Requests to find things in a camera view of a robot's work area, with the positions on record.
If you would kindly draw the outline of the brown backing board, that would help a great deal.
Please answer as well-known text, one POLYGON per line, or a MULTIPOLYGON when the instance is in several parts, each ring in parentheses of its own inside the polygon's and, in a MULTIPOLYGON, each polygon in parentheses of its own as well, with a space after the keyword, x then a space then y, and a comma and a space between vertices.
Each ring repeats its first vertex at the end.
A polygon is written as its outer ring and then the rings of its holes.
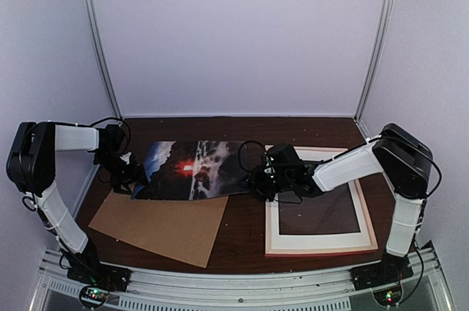
POLYGON ((110 192, 89 227, 139 249, 206 268, 227 202, 227 197, 133 200, 110 192))

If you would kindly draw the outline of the clear acrylic sheet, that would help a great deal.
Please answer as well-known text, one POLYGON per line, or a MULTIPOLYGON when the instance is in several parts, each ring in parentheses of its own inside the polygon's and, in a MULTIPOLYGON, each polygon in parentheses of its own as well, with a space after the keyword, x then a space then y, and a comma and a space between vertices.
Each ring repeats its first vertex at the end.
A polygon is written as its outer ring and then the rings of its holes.
POLYGON ((347 184, 315 198, 279 194, 278 223, 282 235, 338 235, 361 231, 347 184))

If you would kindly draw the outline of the dalmatian dog photo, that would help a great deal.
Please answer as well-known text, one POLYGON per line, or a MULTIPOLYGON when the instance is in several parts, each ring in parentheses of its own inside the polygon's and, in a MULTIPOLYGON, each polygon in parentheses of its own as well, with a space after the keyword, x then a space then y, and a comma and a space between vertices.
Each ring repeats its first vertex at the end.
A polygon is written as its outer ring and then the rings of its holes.
POLYGON ((134 200, 205 200, 248 193, 247 150, 241 142, 163 141, 144 160, 148 184, 136 184, 134 200))

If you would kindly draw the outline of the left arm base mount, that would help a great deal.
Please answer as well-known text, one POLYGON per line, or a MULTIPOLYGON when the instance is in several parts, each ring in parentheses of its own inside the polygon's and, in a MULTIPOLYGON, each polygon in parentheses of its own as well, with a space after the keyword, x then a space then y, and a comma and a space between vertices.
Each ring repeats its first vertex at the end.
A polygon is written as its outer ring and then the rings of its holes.
POLYGON ((88 241, 83 252, 75 253, 68 247, 61 252, 70 265, 67 270, 69 279, 108 291, 127 290, 131 270, 103 264, 92 241, 88 241))

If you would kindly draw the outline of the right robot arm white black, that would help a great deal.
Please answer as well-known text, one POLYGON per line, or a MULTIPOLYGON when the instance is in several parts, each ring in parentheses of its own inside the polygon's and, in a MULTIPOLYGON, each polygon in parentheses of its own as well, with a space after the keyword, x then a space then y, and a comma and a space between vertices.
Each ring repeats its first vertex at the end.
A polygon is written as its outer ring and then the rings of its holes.
POLYGON ((312 151, 291 144, 266 149, 261 162, 247 170, 249 191, 272 202, 281 192, 316 198, 372 175, 381 174, 393 191, 394 212, 385 245, 387 256, 376 266, 376 277, 392 282, 404 270, 406 257, 423 222, 432 170, 438 168, 432 151, 396 123, 378 135, 335 155, 315 159, 312 151))

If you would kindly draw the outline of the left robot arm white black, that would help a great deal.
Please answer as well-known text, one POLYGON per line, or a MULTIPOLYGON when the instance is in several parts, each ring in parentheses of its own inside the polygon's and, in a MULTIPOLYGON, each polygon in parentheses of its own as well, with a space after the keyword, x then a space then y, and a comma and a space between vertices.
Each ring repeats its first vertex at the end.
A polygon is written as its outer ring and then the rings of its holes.
POLYGON ((117 124, 104 128, 61 122, 22 122, 7 158, 7 177, 34 204, 45 226, 74 255, 90 249, 89 238, 64 204, 56 183, 56 153, 87 151, 93 164, 110 174, 114 192, 132 193, 132 185, 148 186, 144 166, 123 153, 126 133, 117 124))

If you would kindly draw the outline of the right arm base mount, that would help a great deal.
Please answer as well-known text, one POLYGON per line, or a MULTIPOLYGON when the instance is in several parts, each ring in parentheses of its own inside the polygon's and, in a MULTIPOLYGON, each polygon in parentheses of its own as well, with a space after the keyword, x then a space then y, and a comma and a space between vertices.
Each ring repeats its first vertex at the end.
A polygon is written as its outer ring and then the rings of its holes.
POLYGON ((355 290, 364 290, 410 278, 413 276, 413 269, 408 257, 385 253, 381 261, 354 267, 350 274, 355 290))

